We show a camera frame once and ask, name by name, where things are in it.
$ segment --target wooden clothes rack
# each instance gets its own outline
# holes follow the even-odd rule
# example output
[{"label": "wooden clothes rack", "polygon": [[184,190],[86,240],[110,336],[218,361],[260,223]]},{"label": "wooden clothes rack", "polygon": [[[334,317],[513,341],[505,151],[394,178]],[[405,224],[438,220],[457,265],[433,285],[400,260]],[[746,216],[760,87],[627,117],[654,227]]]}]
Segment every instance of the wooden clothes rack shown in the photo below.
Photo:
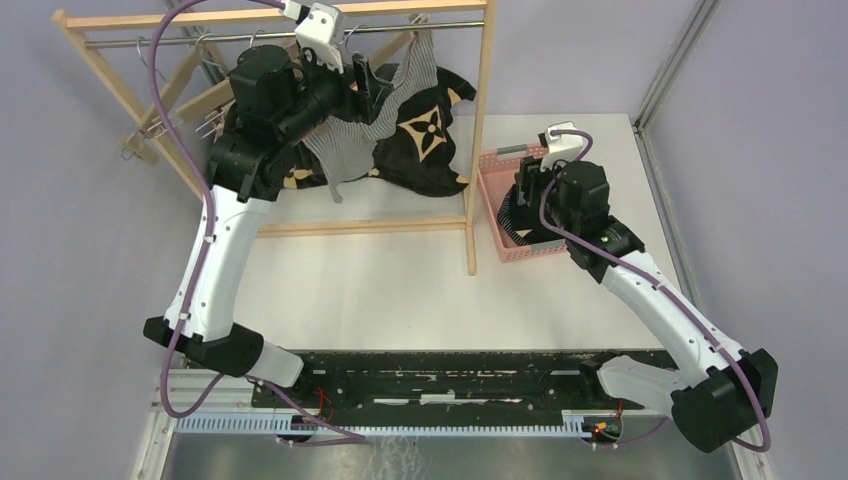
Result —
[{"label": "wooden clothes rack", "polygon": [[[474,133],[472,144],[472,165],[469,175],[469,185],[464,191],[463,215],[447,216],[422,216],[411,218],[381,218],[348,221],[329,221],[310,224],[269,224],[262,227],[260,237],[282,237],[282,236],[307,236],[307,235],[334,235],[353,233],[385,233],[385,232],[416,232],[432,230],[464,230],[466,254],[468,261],[468,274],[477,273],[477,254],[474,241],[473,218],[474,199],[478,188],[478,166],[481,153],[481,141],[483,135],[483,118],[486,112],[486,95],[488,93],[489,66],[492,51],[492,39],[494,36],[494,18],[497,0],[396,0],[374,3],[353,3],[338,5],[346,15],[351,17],[377,16],[377,15],[399,15],[399,14],[430,14],[439,12],[457,11],[482,11],[482,22],[465,22],[459,24],[442,24],[444,28],[465,28],[474,26],[482,28],[482,40],[480,46],[479,80],[477,85],[476,112],[474,117]],[[74,47],[77,53],[94,71],[101,82],[124,107],[135,122],[138,130],[123,140],[124,148],[147,163],[156,163],[159,156],[164,157],[173,166],[183,181],[198,196],[201,196],[202,185],[200,179],[196,178],[189,167],[189,160],[182,156],[176,145],[161,131],[158,123],[158,114],[151,105],[145,107],[138,97],[129,88],[117,71],[109,64],[100,53],[101,48],[117,46],[128,46],[127,43],[140,46],[143,39],[139,37],[136,41],[113,41],[97,42],[91,41],[87,33],[96,31],[126,31],[138,29],[153,29],[162,20],[163,15],[130,15],[118,17],[71,17],[64,10],[57,11],[52,18],[53,23],[61,31],[65,38]],[[274,8],[251,9],[251,10],[228,10],[212,12],[192,12],[178,15],[171,23],[172,27],[211,27],[215,25],[236,25],[251,23],[291,22],[284,17],[279,10]],[[292,36],[291,33],[269,34],[269,37],[279,38]],[[232,101],[232,90],[227,80],[212,86],[197,97],[194,97],[183,105],[176,106],[178,97],[185,90],[194,70],[202,62],[214,61],[223,64],[223,55],[211,41],[204,38],[206,35],[194,38],[171,39],[168,44],[194,44],[175,69],[171,78],[161,88],[163,103],[170,110],[169,115],[176,115],[179,121],[185,124],[196,124],[205,122],[213,123],[220,118],[221,112],[226,105]],[[219,36],[219,41],[245,40],[242,36]],[[247,35],[251,42],[253,38],[260,38],[257,32]],[[380,51],[371,57],[374,68],[379,63],[388,60],[394,52],[398,51],[411,39],[409,32],[395,35]],[[203,48],[212,60],[204,59],[205,55],[199,51],[198,45],[202,42]]]}]

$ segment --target metal hanging rod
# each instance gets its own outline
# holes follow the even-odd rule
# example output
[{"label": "metal hanging rod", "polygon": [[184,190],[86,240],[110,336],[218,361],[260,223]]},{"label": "metal hanging rod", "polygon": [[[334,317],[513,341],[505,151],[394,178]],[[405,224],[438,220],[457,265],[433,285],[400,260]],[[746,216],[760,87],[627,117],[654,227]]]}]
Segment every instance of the metal hanging rod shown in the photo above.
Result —
[{"label": "metal hanging rod", "polygon": [[[358,27],[345,30],[345,35],[359,35],[361,33],[385,33],[385,32],[407,32],[412,30],[456,30],[461,28],[480,28],[484,22],[448,22],[448,23],[417,23],[409,25],[388,25],[385,27]],[[279,33],[247,33],[244,35],[207,35],[203,37],[203,42],[212,43],[228,43],[228,42],[249,42],[251,39],[256,40],[273,40],[277,38],[294,37],[294,32],[279,32]],[[159,41],[159,45],[194,45],[198,37],[171,37],[163,38]],[[99,40],[87,41],[87,48],[99,50],[103,48],[136,48],[139,45],[149,45],[149,39],[131,39],[131,40]]]}]

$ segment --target gray wall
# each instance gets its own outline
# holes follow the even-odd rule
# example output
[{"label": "gray wall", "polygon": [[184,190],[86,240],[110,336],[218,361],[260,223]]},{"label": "gray wall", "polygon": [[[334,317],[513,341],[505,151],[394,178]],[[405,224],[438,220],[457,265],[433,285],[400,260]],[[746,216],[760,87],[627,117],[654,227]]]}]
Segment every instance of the gray wall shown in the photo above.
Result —
[{"label": "gray wall", "polygon": [[[342,0],[331,3],[362,3]],[[498,0],[488,111],[518,113],[628,113],[642,98],[671,48],[695,0]],[[221,0],[201,9],[245,8]],[[478,20],[479,12],[434,14],[432,22]],[[402,17],[350,19],[351,26],[391,25]],[[279,24],[257,25],[267,31]],[[250,27],[215,27],[249,33]],[[351,50],[376,49],[388,34],[361,35]],[[477,83],[480,30],[440,31],[434,37],[439,64]],[[240,48],[226,47],[230,64]],[[461,106],[460,113],[473,112]]]},{"label": "gray wall", "polygon": [[780,478],[845,478],[848,4],[725,1],[650,130],[706,313],[780,365]]},{"label": "gray wall", "polygon": [[50,16],[159,6],[141,3],[0,3],[3,479],[126,478],[135,458],[162,359],[141,327],[175,291],[200,202],[167,163],[118,157],[131,122]]}]

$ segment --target white table surface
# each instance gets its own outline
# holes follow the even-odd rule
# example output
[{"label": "white table surface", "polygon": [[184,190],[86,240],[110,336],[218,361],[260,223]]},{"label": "white table surface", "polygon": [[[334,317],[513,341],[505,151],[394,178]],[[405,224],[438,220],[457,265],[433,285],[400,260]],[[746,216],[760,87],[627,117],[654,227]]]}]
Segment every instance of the white table surface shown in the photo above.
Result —
[{"label": "white table surface", "polygon": [[[483,148],[534,143],[548,125],[590,132],[586,157],[606,169],[612,213],[676,278],[642,161],[623,114],[486,118]],[[451,128],[454,168],[470,170],[473,119]],[[382,180],[283,192],[271,222],[461,214],[461,195],[429,199]],[[257,239],[235,321],[295,350],[574,350],[661,348],[639,319],[568,254],[503,264],[477,195],[479,272],[466,270],[462,231]]]}]

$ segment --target wooden stand leg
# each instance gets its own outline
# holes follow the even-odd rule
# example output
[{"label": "wooden stand leg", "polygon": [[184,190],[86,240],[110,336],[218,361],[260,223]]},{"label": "wooden stand leg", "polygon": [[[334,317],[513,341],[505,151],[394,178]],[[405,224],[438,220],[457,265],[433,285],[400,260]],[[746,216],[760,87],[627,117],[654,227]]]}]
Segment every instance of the wooden stand leg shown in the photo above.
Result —
[{"label": "wooden stand leg", "polygon": [[191,188],[191,191],[198,198],[203,197],[203,187],[201,186],[202,180],[197,178],[194,175],[194,172],[191,171],[191,167],[188,166],[189,160],[180,153],[179,149],[176,145],[174,145],[173,140],[168,135],[162,135],[159,138],[153,139],[153,144],[156,145],[156,148],[159,150],[159,153],[168,160],[168,163],[174,166],[174,169],[179,174],[180,178]]},{"label": "wooden stand leg", "polygon": [[224,53],[221,52],[221,49],[218,47],[216,43],[207,43],[203,45],[206,48],[206,51],[209,52],[209,55],[212,57],[212,60],[221,66],[221,70],[224,71],[224,75],[227,75],[226,67],[224,66]]},{"label": "wooden stand leg", "polygon": [[[162,104],[166,111],[170,111],[174,104],[185,91],[188,83],[191,81],[191,76],[194,69],[200,64],[200,56],[195,49],[183,58],[182,62],[177,66],[174,75],[162,87]],[[144,115],[141,117],[141,122],[138,123],[138,129],[124,140],[124,147],[130,149],[141,158],[145,163],[156,165],[159,162],[159,154],[144,143],[144,136],[154,121],[158,121],[159,116],[156,107],[151,105],[147,107]]]},{"label": "wooden stand leg", "polygon": [[80,54],[85,63],[94,71],[97,78],[103,82],[103,85],[112,92],[116,100],[124,107],[124,110],[130,114],[133,121],[138,123],[141,116],[144,115],[144,106],[136,98],[132,89],[121,79],[121,76],[109,65],[109,62],[103,58],[103,55],[96,50],[86,48],[85,42],[88,37],[83,33],[72,32],[68,29],[68,12],[57,10],[50,19],[56,28],[65,35],[74,50]]},{"label": "wooden stand leg", "polygon": [[468,255],[468,275],[477,275],[477,245],[474,243],[474,225],[465,226],[465,251]]},{"label": "wooden stand leg", "polygon": [[474,138],[471,146],[471,175],[465,189],[465,244],[468,255],[468,274],[477,274],[477,251],[474,244],[474,208],[479,180],[480,154],[483,143],[483,123],[486,116],[486,97],[489,93],[489,67],[492,59],[492,40],[495,36],[497,0],[489,0],[483,14],[483,34],[480,46],[480,76],[477,81],[477,109],[474,113]]}]

